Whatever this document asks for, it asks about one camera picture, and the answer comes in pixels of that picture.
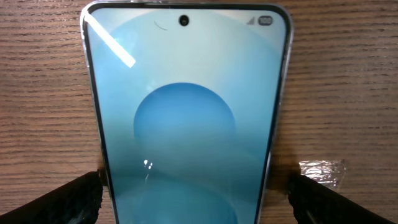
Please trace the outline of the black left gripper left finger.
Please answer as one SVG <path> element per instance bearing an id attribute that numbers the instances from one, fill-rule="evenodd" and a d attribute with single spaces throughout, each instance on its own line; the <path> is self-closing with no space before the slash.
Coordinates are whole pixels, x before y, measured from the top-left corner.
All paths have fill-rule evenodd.
<path id="1" fill-rule="evenodd" d="M 101 208 L 103 184 L 98 171 L 1 215 L 1 224 L 94 224 Z"/>

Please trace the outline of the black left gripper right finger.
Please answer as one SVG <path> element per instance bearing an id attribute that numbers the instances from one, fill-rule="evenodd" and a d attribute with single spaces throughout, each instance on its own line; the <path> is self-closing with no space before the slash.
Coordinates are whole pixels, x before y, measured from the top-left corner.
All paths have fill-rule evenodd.
<path id="1" fill-rule="evenodd" d="M 291 175 L 287 189 L 298 224 L 394 224 L 304 175 Z"/>

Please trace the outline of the light blue smartphone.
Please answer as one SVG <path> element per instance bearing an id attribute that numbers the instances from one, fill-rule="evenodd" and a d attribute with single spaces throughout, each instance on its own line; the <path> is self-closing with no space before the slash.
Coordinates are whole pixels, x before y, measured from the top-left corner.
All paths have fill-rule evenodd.
<path id="1" fill-rule="evenodd" d="M 289 13 L 94 1 L 80 29 L 116 223 L 258 223 Z"/>

